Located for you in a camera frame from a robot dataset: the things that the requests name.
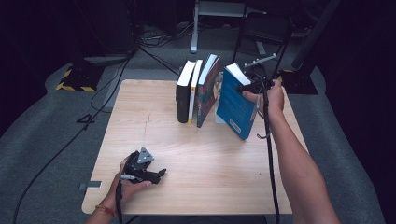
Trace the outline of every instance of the book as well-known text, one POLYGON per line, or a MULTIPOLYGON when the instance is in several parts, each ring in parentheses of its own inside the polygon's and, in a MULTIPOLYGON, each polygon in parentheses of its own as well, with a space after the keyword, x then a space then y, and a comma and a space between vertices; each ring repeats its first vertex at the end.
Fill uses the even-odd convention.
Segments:
POLYGON ((190 108, 189 108, 189 119, 187 121, 188 124, 192 124, 192 118, 194 115, 194 108, 195 106, 195 95, 196 95, 196 87, 198 84, 198 78, 201 72, 202 60, 197 60, 195 63, 194 71, 192 73, 192 80, 191 80, 191 92, 190 92, 190 108))
POLYGON ((217 96, 214 94, 213 87, 216 77, 219 75, 219 56, 210 54, 202 69, 197 85, 197 127, 201 128, 205 118, 216 102, 217 96))
POLYGON ((250 83, 251 81, 241 71, 238 64, 233 63, 224 67, 219 107, 216 113, 242 140, 250 135, 257 114, 257 106, 247 100, 236 88, 250 83))
POLYGON ((176 85, 177 120, 187 123, 189 118, 191 78, 195 62, 186 61, 176 85))

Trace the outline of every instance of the blue book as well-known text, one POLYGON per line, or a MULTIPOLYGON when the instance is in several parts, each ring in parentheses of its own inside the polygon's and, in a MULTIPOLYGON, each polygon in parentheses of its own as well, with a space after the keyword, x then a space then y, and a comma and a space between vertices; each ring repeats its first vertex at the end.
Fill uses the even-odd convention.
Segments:
POLYGON ((250 135, 257 107, 256 104, 245 99, 236 88, 250 83, 251 81, 244 75, 238 64, 233 63, 224 67, 219 107, 216 113, 242 140, 250 135))

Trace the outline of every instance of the person's right hand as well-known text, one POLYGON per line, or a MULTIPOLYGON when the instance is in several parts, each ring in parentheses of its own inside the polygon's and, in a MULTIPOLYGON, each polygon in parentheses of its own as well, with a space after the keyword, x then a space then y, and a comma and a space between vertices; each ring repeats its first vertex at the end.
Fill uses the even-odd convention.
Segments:
MULTIPOLYGON (((250 91, 243 91, 242 95, 249 101, 256 103, 257 94, 250 91)), ((260 112, 263 113, 264 100, 262 94, 260 96, 260 112)), ((270 117, 282 114, 285 104, 285 96, 283 94, 282 85, 279 80, 274 80, 274 86, 268 91, 268 114, 270 117)))

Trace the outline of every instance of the black chair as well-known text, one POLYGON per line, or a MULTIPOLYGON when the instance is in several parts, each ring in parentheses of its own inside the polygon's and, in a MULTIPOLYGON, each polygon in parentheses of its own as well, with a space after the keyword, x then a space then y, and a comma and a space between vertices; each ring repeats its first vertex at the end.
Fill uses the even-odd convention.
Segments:
POLYGON ((276 46, 276 67, 272 76, 272 78, 275 78, 290 41, 292 10, 291 4, 285 1, 246 0, 245 16, 241 19, 240 30, 233 52, 233 63, 235 63, 236 52, 239 50, 243 39, 276 46))

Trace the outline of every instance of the wooden table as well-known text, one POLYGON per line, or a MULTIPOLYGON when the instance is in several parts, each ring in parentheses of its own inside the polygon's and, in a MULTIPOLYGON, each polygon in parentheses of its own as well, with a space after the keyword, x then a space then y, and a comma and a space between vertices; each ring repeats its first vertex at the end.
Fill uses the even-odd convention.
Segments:
MULTIPOLYGON (((155 158, 148 170, 167 171, 159 185, 139 191, 123 208, 124 214, 273 214, 267 144, 256 137, 265 133, 263 120, 256 118, 246 141, 227 125, 215 123, 213 108, 202 128, 179 123, 175 93, 175 81, 122 82, 92 172, 91 180, 102 181, 102 187, 87 190, 82 211, 94 210, 107 194, 120 162, 145 147, 155 158)), ((284 113, 305 146, 287 96, 284 113)), ((291 214, 272 145, 280 213, 291 214)))

